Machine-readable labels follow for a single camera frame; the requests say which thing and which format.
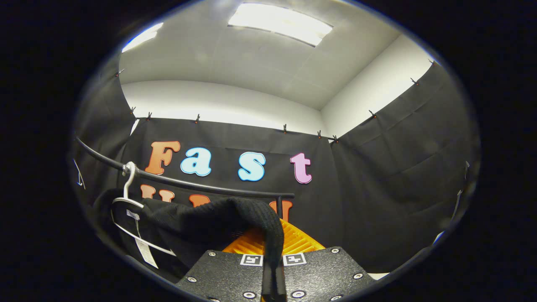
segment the fluorescent light panel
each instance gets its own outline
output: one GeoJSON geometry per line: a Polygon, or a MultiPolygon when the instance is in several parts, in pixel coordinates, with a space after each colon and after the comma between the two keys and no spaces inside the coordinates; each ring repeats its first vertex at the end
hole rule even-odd
{"type": "Polygon", "coordinates": [[[228,24],[277,32],[313,46],[332,30],[332,26],[297,11],[259,3],[241,4],[228,24]]]}
{"type": "Polygon", "coordinates": [[[147,40],[151,40],[152,38],[157,36],[157,30],[162,27],[162,24],[159,23],[155,26],[150,27],[149,29],[143,31],[141,34],[137,35],[134,39],[132,39],[121,51],[121,53],[126,52],[127,50],[136,47],[142,43],[144,43],[147,40]]]}

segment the letter s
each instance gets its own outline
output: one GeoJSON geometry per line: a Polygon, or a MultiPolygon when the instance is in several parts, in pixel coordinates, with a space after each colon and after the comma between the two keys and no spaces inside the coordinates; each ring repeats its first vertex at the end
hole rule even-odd
{"type": "Polygon", "coordinates": [[[256,182],[263,178],[266,163],[265,155],[255,152],[244,152],[238,158],[238,164],[242,169],[238,170],[238,176],[242,181],[256,182]]]}

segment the white wall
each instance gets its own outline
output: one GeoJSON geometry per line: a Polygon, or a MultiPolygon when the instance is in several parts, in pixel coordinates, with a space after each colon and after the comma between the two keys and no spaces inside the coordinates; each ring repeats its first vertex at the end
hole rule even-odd
{"type": "Polygon", "coordinates": [[[321,112],[262,92],[191,81],[148,81],[121,86],[134,114],[154,118],[218,121],[308,134],[328,131],[321,112]]]}
{"type": "Polygon", "coordinates": [[[401,34],[321,110],[330,136],[342,136],[414,85],[433,57],[401,34]]]}

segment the foam letter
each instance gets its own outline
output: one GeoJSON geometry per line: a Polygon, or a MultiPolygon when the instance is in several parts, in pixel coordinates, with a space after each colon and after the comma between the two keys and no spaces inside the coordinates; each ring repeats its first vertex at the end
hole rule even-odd
{"type": "Polygon", "coordinates": [[[151,151],[151,158],[149,159],[149,165],[146,168],[146,172],[160,175],[164,173],[164,169],[161,167],[161,162],[167,166],[171,161],[171,151],[164,150],[166,148],[172,149],[177,152],[181,149],[181,145],[178,141],[155,141],[151,144],[153,151],[151,151]]]}
{"type": "MultiPolygon", "coordinates": [[[[271,202],[268,204],[274,212],[278,213],[278,210],[276,209],[276,202],[271,202]]],[[[289,209],[293,207],[293,203],[289,200],[282,200],[281,201],[281,209],[283,211],[283,221],[289,222],[289,209]]]]}
{"type": "Polygon", "coordinates": [[[211,162],[211,152],[205,148],[192,148],[186,152],[187,158],[181,162],[181,171],[187,174],[207,176],[211,173],[209,163],[211,162]]]}
{"type": "Polygon", "coordinates": [[[265,155],[255,152],[244,152],[238,158],[238,164],[242,169],[238,170],[238,176],[242,181],[256,182],[263,178],[266,163],[265,155]]]}
{"type": "Polygon", "coordinates": [[[153,198],[153,195],[157,192],[155,188],[147,184],[142,184],[140,190],[142,190],[142,198],[153,198]]]}
{"type": "Polygon", "coordinates": [[[188,199],[190,200],[190,202],[192,202],[192,205],[194,207],[204,205],[204,204],[208,204],[208,203],[211,202],[209,197],[207,197],[205,195],[199,195],[199,194],[190,195],[190,197],[188,199]]]}
{"type": "Polygon", "coordinates": [[[170,203],[175,198],[175,194],[172,191],[160,190],[158,194],[161,196],[163,202],[170,203]]]}
{"type": "Polygon", "coordinates": [[[306,166],[311,164],[311,161],[304,157],[304,153],[298,153],[291,157],[291,163],[295,164],[295,178],[299,183],[309,183],[312,179],[311,175],[306,174],[306,166]]]}

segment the pink letter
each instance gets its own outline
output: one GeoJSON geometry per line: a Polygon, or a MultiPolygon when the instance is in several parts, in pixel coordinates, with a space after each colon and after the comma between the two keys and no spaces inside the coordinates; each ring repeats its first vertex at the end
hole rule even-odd
{"type": "Polygon", "coordinates": [[[304,153],[298,153],[291,157],[291,163],[295,164],[295,178],[299,183],[309,183],[311,175],[306,174],[306,166],[311,164],[311,161],[304,157],[304,153]]]}

